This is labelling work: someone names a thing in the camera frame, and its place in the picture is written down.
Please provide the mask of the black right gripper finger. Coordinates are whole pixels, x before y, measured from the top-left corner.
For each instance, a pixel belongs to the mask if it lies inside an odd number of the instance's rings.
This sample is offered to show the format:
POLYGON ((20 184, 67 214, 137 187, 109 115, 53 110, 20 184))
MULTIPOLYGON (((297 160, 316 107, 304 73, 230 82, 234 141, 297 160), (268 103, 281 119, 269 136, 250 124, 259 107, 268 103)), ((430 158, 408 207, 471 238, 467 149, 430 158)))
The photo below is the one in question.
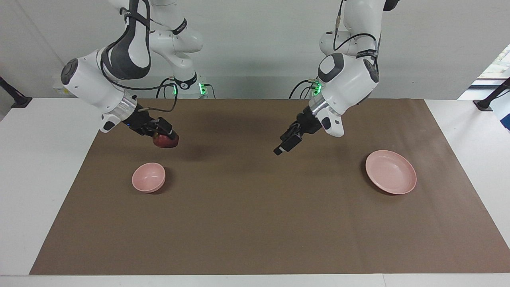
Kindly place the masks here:
POLYGON ((162 117, 157 118, 157 133, 167 137, 174 137, 173 126, 162 117))
POLYGON ((147 136, 151 136, 152 138, 158 138, 159 136, 166 136, 167 138, 173 138, 173 130, 170 128, 160 127, 158 125, 151 126, 145 125, 145 133, 147 136))

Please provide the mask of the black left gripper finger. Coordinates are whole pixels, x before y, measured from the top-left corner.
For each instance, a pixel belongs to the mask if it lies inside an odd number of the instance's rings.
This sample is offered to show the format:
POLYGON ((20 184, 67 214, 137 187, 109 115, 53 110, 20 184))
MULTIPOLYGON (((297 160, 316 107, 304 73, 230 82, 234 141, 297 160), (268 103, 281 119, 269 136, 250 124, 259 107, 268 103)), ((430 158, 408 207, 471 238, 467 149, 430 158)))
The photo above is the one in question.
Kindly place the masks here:
POLYGON ((290 152, 291 149, 302 142, 302 135, 300 133, 285 133, 280 136, 280 140, 282 141, 281 144, 273 150, 275 155, 290 152))
POLYGON ((291 138, 294 134, 297 134, 299 130, 300 124, 298 122, 293 122, 279 138, 282 142, 284 142, 288 138, 291 138))

